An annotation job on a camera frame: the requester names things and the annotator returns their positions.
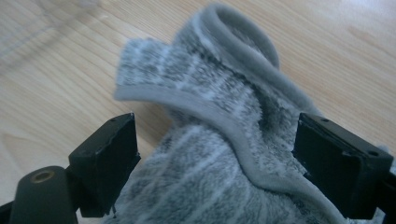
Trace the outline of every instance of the wooden table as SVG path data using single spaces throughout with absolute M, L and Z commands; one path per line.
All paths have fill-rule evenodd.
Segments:
M 396 154 L 396 2 L 226 2 L 272 38 L 281 70 L 327 118 Z M 0 3 L 0 37 L 37 15 L 32 4 Z M 103 0 L 1 58 L 0 204 L 13 199 L 18 180 L 31 171 L 67 166 L 72 150 L 120 114 L 135 112 L 138 146 L 146 158 L 170 121 L 157 105 L 113 100 L 120 51 L 128 38 L 170 42 L 206 4 Z M 75 7 L 62 6 L 51 16 L 61 21 Z

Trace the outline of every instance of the knit fabric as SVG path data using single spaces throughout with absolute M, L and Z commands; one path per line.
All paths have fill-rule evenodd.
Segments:
M 298 116 L 319 114 L 273 44 L 212 4 L 171 45 L 130 40 L 115 97 L 164 105 L 173 125 L 105 223 L 346 223 L 292 157 Z

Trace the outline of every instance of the white stripe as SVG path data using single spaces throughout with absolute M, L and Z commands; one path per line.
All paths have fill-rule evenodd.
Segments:
M 136 223 L 147 223 L 147 219 L 156 212 L 156 210 L 159 207 L 165 206 L 166 199 L 170 197 L 170 195 L 173 195 L 176 193 L 176 191 L 179 189 L 179 187 L 183 184 L 185 184 L 187 181 L 189 181 L 194 175 L 200 173 L 203 169 L 205 169 L 210 163 L 214 162 L 215 160 L 218 159 L 218 157 L 225 151 L 229 149 L 226 146 L 222 146 L 222 148 L 218 148 L 217 150 L 214 151 L 214 153 L 207 158 L 205 161 L 201 161 L 198 163 L 194 169 L 190 170 L 187 175 L 184 175 L 182 179 L 180 179 L 176 185 L 174 185 L 171 189 L 169 189 L 166 194 L 164 194 L 159 202 L 157 202 L 152 208 L 151 211 L 141 217 L 136 221 Z
M 231 177 L 229 177 L 227 180 L 224 181 L 224 184 L 222 185 L 221 189 L 216 189 L 216 191 L 212 194 L 210 199 L 206 200 L 206 203 L 201 204 L 200 207 L 195 209 L 195 211 L 190 215 L 187 220 L 185 220 L 183 223 L 192 223 L 194 220 L 196 220 L 198 217 L 202 215 L 207 209 L 209 209 L 214 203 L 217 202 L 217 200 L 223 195 L 224 191 L 228 189 L 232 184 L 234 184 L 234 179 L 236 177 L 236 173 L 239 169 L 239 166 L 235 166 L 233 168 L 233 174 Z
M 236 223 L 238 218 L 241 217 L 242 214 L 245 212 L 244 208 L 248 205 L 248 199 L 250 198 L 250 195 L 251 195 L 251 189 L 250 189 L 251 186 L 248 186 L 248 184 L 249 184 L 248 180 L 246 180 L 244 183 L 245 183 L 244 189 L 246 190 L 245 199 L 244 199 L 244 201 L 242 203 L 239 203 L 239 208 L 236 209 L 237 212 L 233 216 L 233 219 L 229 219 L 227 221 L 227 223 L 229 223 L 229 224 Z

